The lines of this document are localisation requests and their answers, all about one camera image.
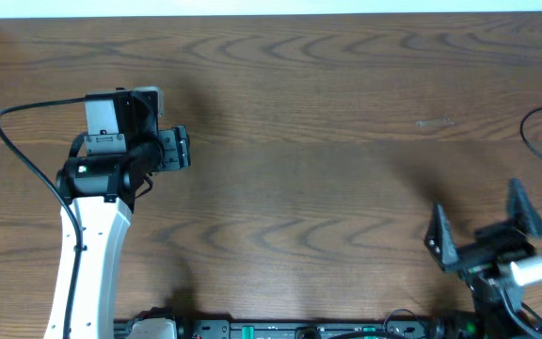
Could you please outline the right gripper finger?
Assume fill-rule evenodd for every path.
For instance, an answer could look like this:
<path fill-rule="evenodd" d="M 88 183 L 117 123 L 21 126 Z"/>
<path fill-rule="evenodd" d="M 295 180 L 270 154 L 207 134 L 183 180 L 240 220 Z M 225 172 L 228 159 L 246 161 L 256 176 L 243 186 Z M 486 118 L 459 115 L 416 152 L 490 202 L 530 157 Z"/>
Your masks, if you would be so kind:
<path fill-rule="evenodd" d="M 542 237 L 542 217 L 532 206 L 518 179 L 511 179 L 508 184 L 506 211 L 521 232 L 532 237 Z"/>
<path fill-rule="evenodd" d="M 452 226 L 441 204 L 434 202 L 424 245 L 442 271 L 460 269 L 460 256 L 453 241 Z"/>

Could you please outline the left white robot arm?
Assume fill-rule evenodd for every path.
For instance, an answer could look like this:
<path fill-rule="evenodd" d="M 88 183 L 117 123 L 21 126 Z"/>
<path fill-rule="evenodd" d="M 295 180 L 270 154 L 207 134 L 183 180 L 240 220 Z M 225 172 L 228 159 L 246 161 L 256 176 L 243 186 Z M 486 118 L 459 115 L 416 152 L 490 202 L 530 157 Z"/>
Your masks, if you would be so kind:
<path fill-rule="evenodd" d="M 56 175 L 61 255 L 48 338 L 111 338 L 120 254 L 136 199 L 156 172 L 191 164 L 185 127 L 163 130 L 158 87 L 91 93 L 87 130 Z"/>

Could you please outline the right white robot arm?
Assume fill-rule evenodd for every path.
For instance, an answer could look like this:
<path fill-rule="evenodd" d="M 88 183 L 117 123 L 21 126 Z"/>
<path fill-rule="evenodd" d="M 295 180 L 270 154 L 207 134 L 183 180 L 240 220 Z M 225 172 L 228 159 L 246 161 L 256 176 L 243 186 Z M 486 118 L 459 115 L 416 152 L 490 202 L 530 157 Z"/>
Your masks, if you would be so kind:
<path fill-rule="evenodd" d="M 523 302 L 524 289 L 542 282 L 542 256 L 529 242 L 542 237 L 542 217 L 518 179 L 508 184 L 506 213 L 459 248 L 443 206 L 433 205 L 424 245 L 441 271 L 470 289 L 474 310 L 433 318 L 427 338 L 542 338 L 542 317 Z"/>

